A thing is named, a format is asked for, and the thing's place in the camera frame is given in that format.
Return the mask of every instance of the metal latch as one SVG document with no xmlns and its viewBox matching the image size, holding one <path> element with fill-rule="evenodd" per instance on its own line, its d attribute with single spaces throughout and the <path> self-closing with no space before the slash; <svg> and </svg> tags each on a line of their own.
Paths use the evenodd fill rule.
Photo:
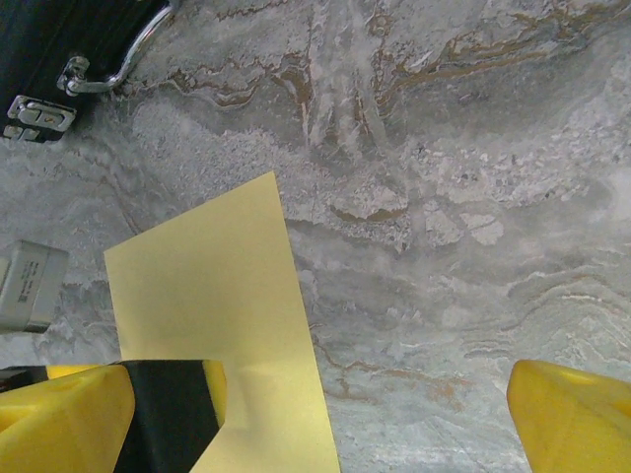
<svg viewBox="0 0 631 473">
<path fill-rule="evenodd" d="M 25 125 L 48 128 L 62 133 L 70 127 L 70 124 L 74 121 L 76 115 L 77 111 L 73 108 L 67 108 L 65 106 L 41 101 L 39 99 L 33 99 L 27 96 L 16 96 L 9 108 L 9 111 L 7 111 L 7 116 L 9 118 L 18 119 Z M 24 137 L 23 134 L 25 131 L 27 130 L 22 130 L 21 127 L 13 126 L 10 127 L 9 130 L 5 128 L 4 135 L 8 138 L 14 139 L 35 138 L 35 136 L 32 136 L 34 133 L 33 130 L 28 132 L 28 137 Z"/>
<path fill-rule="evenodd" d="M 149 39 L 173 16 L 176 2 L 170 3 L 156 14 L 147 26 L 131 43 L 118 72 L 101 81 L 90 80 L 86 77 L 90 68 L 90 60 L 84 56 L 72 57 L 57 80 L 57 87 L 70 97 L 79 94 L 100 94 L 118 87 L 134 68 L 145 52 Z"/>
</svg>

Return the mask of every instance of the chrome handle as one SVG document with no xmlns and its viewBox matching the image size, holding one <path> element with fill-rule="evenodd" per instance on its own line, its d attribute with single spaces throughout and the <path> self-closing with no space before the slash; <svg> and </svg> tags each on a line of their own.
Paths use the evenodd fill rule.
<svg viewBox="0 0 631 473">
<path fill-rule="evenodd" d="M 116 74 L 103 81 L 90 81 L 86 78 L 90 61 L 86 57 L 75 56 L 68 61 L 63 73 L 59 76 L 57 87 L 70 97 L 76 97 L 79 94 L 101 94 L 118 87 L 142 57 L 149 39 L 173 16 L 175 9 L 174 4 L 167 5 L 136 36 Z"/>
</svg>

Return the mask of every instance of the suitcase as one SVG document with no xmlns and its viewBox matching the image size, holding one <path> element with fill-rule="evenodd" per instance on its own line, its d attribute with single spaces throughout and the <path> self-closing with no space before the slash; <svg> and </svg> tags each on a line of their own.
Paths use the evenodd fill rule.
<svg viewBox="0 0 631 473">
<path fill-rule="evenodd" d="M 95 94 L 120 85 L 179 0 L 2 0 L 0 130 L 59 140 Z"/>
</svg>

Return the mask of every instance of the yellow paper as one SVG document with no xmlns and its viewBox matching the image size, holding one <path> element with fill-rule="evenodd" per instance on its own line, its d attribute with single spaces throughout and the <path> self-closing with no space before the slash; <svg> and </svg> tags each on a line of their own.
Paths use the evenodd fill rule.
<svg viewBox="0 0 631 473">
<path fill-rule="evenodd" d="M 192 471 L 339 472 L 273 173 L 105 263 L 123 359 L 224 363 L 226 423 Z"/>
</svg>

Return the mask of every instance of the suitcase handle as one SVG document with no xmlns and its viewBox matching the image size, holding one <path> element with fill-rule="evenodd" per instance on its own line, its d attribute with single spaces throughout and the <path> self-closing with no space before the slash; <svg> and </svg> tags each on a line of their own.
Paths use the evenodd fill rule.
<svg viewBox="0 0 631 473">
<path fill-rule="evenodd" d="M 143 55 L 146 46 L 149 44 L 150 38 L 173 16 L 176 4 L 169 3 L 165 8 L 160 10 L 156 16 L 147 24 L 147 26 L 136 36 L 129 46 L 127 53 L 122 61 L 120 69 L 114 75 L 105 78 L 102 81 L 91 81 L 86 78 L 86 72 L 90 67 L 90 61 L 84 56 L 74 56 L 70 58 L 68 64 L 63 70 L 61 76 L 57 80 L 57 87 L 64 91 L 70 97 L 76 97 L 79 94 L 101 94 L 109 92 L 118 87 L 125 80 L 129 72 L 138 63 Z"/>
</svg>

